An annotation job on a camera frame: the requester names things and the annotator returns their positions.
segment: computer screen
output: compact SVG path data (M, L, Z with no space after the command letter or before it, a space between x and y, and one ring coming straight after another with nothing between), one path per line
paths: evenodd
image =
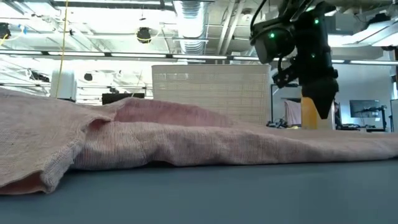
M350 100L349 110L352 118L380 118L381 112L372 110L380 107L379 100Z

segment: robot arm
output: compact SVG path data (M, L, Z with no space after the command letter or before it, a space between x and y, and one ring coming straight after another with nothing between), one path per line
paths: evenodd
M337 71L332 67L328 34L324 23L325 13L335 7L320 2L308 11L311 0L291 0L278 18L251 26L251 45L255 46L261 63L278 57L278 73L272 79L283 88L298 79L302 96L311 98L321 119L327 119L331 104L338 92ZM297 49L290 66L282 69L282 59Z

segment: pink garment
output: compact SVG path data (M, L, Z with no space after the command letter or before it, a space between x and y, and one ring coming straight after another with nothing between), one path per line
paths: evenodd
M0 89L0 194L53 192L69 168L365 161L398 135L272 129L196 106L126 98L106 106Z
M289 126L301 124L301 103L286 100L285 117L287 125Z

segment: yellow pole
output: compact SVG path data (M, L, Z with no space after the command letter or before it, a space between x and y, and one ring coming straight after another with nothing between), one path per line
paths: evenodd
M334 129L335 104L332 103L328 119L321 119L311 98L301 97L301 127L302 129Z

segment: gray table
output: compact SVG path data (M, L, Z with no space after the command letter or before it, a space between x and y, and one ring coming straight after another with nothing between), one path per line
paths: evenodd
M0 197L4 224L398 223L398 161L67 174Z

